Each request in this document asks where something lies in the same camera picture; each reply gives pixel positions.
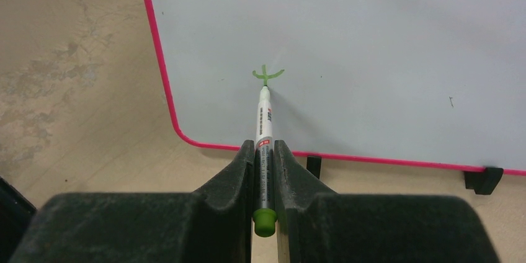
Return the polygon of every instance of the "whiteboard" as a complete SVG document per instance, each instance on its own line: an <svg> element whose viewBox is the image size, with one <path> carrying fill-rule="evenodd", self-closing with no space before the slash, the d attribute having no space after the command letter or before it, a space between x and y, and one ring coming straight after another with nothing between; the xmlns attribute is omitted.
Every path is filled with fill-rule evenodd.
<svg viewBox="0 0 526 263"><path fill-rule="evenodd" d="M145 0L175 129L296 154L526 174L526 0Z"/></svg>

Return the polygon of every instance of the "marker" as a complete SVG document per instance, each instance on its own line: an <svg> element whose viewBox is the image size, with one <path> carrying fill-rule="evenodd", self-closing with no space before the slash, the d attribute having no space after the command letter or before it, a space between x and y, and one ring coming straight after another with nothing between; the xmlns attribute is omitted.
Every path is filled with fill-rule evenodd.
<svg viewBox="0 0 526 263"><path fill-rule="evenodd" d="M274 202L274 164L272 141L272 108L270 91L263 86L257 106L256 170L254 194L254 232L260 237L269 237L276 232Z"/></svg>

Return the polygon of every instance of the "black bracket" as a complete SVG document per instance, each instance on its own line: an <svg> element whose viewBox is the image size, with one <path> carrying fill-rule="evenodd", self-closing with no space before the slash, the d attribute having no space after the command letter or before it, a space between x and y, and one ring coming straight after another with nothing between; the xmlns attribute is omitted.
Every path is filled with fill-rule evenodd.
<svg viewBox="0 0 526 263"><path fill-rule="evenodd" d="M319 173L321 172L321 157L307 156L307 170L319 179Z"/></svg>
<svg viewBox="0 0 526 263"><path fill-rule="evenodd" d="M504 169L497 167L487 167L483 172L464 171L466 189L474 190L477 195L491 195L503 173Z"/></svg>

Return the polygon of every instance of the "green marker end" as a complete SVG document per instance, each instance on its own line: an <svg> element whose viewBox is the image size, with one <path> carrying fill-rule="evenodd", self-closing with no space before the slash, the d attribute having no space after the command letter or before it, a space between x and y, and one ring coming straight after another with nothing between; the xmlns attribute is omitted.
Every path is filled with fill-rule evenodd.
<svg viewBox="0 0 526 263"><path fill-rule="evenodd" d="M276 212L269 208L254 211L254 232L259 237L271 237L276 232Z"/></svg>

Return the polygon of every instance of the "pink border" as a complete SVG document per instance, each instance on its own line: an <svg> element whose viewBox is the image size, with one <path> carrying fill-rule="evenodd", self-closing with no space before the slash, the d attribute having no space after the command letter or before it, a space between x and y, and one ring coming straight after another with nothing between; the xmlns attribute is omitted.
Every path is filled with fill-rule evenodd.
<svg viewBox="0 0 526 263"><path fill-rule="evenodd" d="M176 108L174 105L174 99L172 98L172 92L170 88L170 80L168 80L168 74L166 72L166 64L164 62L163 48L161 46L161 39L159 37L159 30L157 28L157 22L155 21L155 11L153 9L153 3L151 0L145 0L146 13L148 14L149 26L151 29L151 35L153 38L153 43L155 46L155 52L157 54L157 60L159 62L159 69L161 70L161 78L163 80L164 92L166 93L166 100L168 102L168 109L170 110L170 116L172 118L172 124L176 133L187 143L201 148L216 148L216 149L227 149L227 150L238 150L239 146L234 145L220 145L220 144L210 144L210 143L201 143L190 139L188 136L183 134L179 124L177 122ZM421 162L421 161L406 161L400 159L382 159L382 158L369 158L364 156L346 156L343 154L327 154L327 153L310 153L306 151L294 151L295 156L321 156L322 158L327 159L340 159L345 161L357 161L357 162L366 162L366 163L382 163L382 164L394 164L394 165L405 165L405 166L415 166L415 167L431 167L431 168L441 168L441 169L455 169L462 171L473 171L480 172L483 171L483 167L473 167L466 165L454 165L454 164L441 164L441 163L431 163L431 162ZM505 174L511 175L521 175L526 176L526 171L505 169Z"/></svg>

